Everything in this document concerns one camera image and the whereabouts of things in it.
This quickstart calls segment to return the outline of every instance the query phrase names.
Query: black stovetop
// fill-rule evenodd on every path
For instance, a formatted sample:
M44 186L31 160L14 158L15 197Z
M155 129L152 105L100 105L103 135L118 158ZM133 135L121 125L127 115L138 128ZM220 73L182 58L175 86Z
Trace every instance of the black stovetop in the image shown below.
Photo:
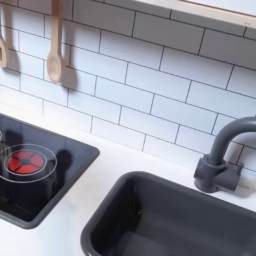
M36 227L98 155L97 148L0 115L0 218Z

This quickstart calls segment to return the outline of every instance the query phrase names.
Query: wooden spoon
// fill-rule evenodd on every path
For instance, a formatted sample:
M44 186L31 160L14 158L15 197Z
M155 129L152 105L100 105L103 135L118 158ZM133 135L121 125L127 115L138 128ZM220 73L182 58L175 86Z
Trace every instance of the wooden spoon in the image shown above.
M61 55L61 23L62 0L52 0L52 48L47 59L47 70L51 81L55 84L60 82L64 67Z
M7 66L7 52L8 47L2 35L1 17L0 17L0 67L5 68Z

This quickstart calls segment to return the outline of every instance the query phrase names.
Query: white cabinet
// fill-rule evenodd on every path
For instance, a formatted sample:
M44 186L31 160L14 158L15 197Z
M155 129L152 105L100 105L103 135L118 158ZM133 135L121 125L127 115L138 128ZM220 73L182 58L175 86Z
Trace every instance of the white cabinet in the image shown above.
M256 28L256 0L134 0Z
M256 16L256 0L184 0L184 1Z

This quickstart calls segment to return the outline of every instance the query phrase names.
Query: sink basin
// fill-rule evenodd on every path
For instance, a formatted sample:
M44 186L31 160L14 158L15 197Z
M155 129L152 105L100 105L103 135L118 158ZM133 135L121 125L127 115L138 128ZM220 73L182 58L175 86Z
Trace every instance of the sink basin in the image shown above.
M81 245L86 256L255 256L256 213L132 172L85 226Z

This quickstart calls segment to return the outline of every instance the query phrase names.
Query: gray faucet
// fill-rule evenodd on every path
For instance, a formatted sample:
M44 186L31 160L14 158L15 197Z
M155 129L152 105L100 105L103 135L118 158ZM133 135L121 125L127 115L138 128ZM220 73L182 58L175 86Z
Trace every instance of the gray faucet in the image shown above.
M239 134L256 132L256 117L238 119L226 125L217 135L209 155L204 155L195 171L195 185L205 193L219 189L235 191L243 165L229 166L224 160L229 143Z

